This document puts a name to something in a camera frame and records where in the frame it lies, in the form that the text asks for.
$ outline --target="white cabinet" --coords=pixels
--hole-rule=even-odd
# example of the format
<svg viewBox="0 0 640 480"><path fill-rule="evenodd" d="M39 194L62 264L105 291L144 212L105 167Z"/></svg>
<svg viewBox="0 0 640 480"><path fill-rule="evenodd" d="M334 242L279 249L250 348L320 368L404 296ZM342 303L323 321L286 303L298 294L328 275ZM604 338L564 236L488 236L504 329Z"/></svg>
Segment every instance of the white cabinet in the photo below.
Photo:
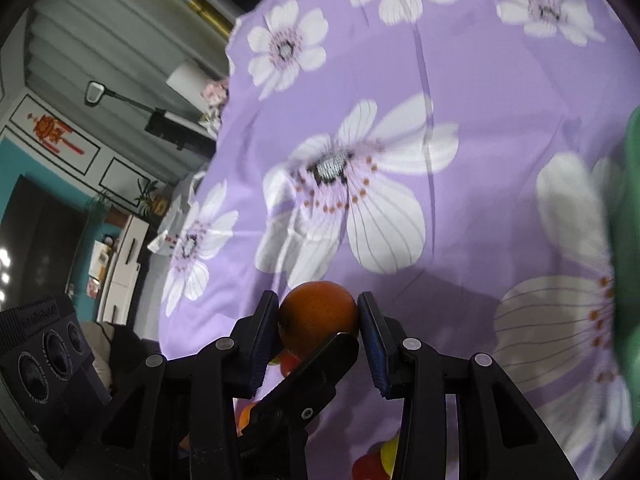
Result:
<svg viewBox="0 0 640 480"><path fill-rule="evenodd" d="M111 257L107 270L98 307L98 321L127 323L133 290L140 272L138 256L148 228L149 224L145 221L129 216L118 239L118 249Z"/></svg>

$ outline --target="tomato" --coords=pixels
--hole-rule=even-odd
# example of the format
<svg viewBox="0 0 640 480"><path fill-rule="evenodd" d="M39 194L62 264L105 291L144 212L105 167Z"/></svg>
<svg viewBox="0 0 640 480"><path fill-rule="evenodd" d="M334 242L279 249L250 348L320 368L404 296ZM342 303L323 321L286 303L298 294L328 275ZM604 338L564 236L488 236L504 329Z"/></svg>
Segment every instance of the tomato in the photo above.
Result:
<svg viewBox="0 0 640 480"><path fill-rule="evenodd" d="M352 480L390 480L382 467L380 453L361 456L351 468Z"/></svg>

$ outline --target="red decoration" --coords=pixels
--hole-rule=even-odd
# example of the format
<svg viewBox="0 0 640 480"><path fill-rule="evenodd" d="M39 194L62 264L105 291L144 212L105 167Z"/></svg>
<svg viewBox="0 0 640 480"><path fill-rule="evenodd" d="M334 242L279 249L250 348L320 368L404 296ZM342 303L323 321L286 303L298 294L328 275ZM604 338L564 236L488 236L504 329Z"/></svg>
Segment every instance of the red decoration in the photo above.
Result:
<svg viewBox="0 0 640 480"><path fill-rule="evenodd" d="M352 480L390 480L382 467L380 453L361 456L351 468Z"/></svg>
<svg viewBox="0 0 640 480"><path fill-rule="evenodd" d="M34 123L33 133L36 134L40 143L50 152L56 155L59 154L58 143L62 142L78 155L84 155L84 150L81 150L63 137L64 134L70 134L73 130L59 119L50 115L43 115L38 119L33 114L27 115L27 118Z"/></svg>

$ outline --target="black speaker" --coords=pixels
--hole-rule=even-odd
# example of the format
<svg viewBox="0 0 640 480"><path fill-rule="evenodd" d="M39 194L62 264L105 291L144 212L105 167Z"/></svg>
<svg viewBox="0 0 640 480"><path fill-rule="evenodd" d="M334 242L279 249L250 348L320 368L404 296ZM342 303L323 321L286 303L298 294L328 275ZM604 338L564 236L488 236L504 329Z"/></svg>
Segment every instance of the black speaker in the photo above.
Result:
<svg viewBox="0 0 640 480"><path fill-rule="evenodd" d="M67 296L0 312L0 425L56 478L110 395Z"/></svg>

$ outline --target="television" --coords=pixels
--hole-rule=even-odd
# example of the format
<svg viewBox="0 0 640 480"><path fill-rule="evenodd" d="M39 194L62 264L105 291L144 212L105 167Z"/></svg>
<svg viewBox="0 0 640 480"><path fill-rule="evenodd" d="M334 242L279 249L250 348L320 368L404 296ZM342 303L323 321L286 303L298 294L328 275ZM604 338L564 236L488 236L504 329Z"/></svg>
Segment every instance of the television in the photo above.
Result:
<svg viewBox="0 0 640 480"><path fill-rule="evenodd" d="M87 218L18 179L0 221L0 310L66 293Z"/></svg>

